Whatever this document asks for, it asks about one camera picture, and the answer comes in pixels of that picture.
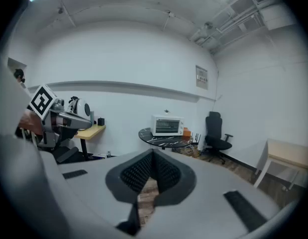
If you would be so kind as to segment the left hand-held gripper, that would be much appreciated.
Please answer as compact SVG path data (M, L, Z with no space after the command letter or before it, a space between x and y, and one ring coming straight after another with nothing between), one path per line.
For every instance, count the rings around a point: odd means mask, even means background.
M63 113L64 100L58 98L47 85L41 85L36 90L29 105L41 119L43 139L38 143L39 147L54 148L57 145L60 138L57 129L58 116L59 126L77 130L85 130L92 126L88 119L72 113Z

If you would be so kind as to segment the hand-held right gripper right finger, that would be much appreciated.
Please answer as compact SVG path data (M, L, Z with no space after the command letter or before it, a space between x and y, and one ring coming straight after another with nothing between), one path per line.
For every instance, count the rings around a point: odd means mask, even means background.
M278 205L265 193L228 169L199 159L164 151L188 165L196 174L196 186L178 205L156 207L143 228L145 239L235 239L248 233L224 197L237 190L269 220Z

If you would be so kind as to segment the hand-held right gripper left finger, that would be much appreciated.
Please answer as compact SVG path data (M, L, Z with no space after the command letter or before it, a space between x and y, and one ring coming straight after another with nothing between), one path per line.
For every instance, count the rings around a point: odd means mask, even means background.
M57 165L40 154L40 206L46 228L62 239L153 239L141 227L137 198L151 169L152 150L99 161Z

